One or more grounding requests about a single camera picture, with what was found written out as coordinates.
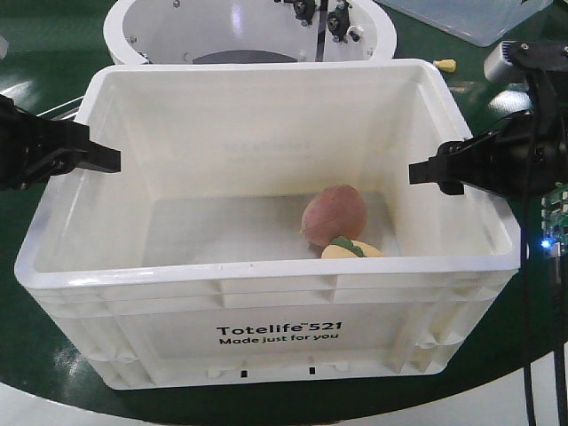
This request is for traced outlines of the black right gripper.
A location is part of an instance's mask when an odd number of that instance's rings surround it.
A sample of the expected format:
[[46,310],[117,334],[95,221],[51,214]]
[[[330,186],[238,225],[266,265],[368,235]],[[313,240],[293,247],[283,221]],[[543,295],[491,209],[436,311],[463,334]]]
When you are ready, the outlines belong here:
[[493,195],[541,195],[567,181],[567,42],[518,42],[511,59],[525,73],[531,106],[410,164],[410,185],[435,183],[446,195],[465,194],[466,185]]

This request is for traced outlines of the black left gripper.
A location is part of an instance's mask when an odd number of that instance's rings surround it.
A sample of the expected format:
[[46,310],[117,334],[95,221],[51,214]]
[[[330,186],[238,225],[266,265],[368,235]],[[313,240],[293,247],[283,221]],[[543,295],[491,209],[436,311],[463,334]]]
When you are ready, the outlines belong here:
[[49,121],[1,96],[1,190],[26,190],[74,169],[121,171],[121,152],[90,140],[88,126]]

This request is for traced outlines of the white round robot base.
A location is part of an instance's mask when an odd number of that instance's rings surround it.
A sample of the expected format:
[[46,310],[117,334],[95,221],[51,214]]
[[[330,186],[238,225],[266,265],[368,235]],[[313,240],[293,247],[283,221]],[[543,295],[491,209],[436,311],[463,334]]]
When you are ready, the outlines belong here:
[[103,36],[118,65],[383,61],[397,47],[372,1],[118,1]]

